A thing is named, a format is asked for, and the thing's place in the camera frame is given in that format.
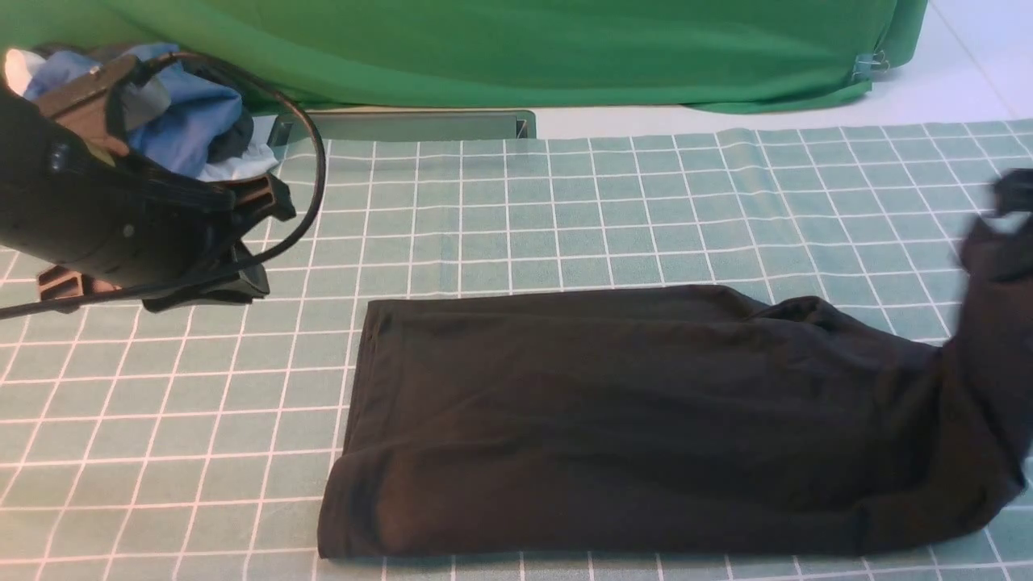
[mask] green backdrop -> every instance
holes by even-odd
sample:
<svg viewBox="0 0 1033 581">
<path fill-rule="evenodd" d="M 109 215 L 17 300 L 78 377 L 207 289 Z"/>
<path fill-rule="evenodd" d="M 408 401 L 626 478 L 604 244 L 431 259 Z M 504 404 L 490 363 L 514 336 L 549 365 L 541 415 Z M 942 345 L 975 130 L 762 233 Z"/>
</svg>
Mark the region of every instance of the green backdrop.
<svg viewBox="0 0 1033 581">
<path fill-rule="evenodd" d="M 927 0 L 0 0 L 6 45 L 174 41 L 310 108 L 858 98 L 858 55 L 910 60 Z"/>
</svg>

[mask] grid mat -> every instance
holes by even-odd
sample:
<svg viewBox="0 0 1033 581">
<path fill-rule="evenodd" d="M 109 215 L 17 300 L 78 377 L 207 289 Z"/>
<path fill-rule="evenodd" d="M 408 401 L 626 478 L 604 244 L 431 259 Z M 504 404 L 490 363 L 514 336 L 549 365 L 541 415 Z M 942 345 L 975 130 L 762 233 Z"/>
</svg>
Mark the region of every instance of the grid mat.
<svg viewBox="0 0 1033 581">
<path fill-rule="evenodd" d="M 1030 494 L 970 539 L 858 560 L 314 551 L 367 301 L 716 282 L 940 342 L 953 243 L 989 181 L 1033 166 L 1033 120 L 327 145 L 315 238 L 271 265 L 271 298 L 0 324 L 0 581 L 1033 581 Z M 311 152 L 279 170 L 299 207 Z M 41 267 L 0 251 L 0 303 L 31 300 Z"/>
</svg>

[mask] folded black shirt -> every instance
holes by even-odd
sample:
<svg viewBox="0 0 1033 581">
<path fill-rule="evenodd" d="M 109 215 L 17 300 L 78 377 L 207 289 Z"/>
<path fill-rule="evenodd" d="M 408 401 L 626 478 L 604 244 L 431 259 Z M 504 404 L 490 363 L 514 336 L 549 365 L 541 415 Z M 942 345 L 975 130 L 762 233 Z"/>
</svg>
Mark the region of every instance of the folded black shirt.
<svg viewBox="0 0 1033 581">
<path fill-rule="evenodd" d="M 994 278 L 1013 239 L 975 220 L 942 347 L 723 286 L 373 302 L 319 553 L 855 555 L 976 531 L 1033 439 L 1033 272 Z"/>
</svg>

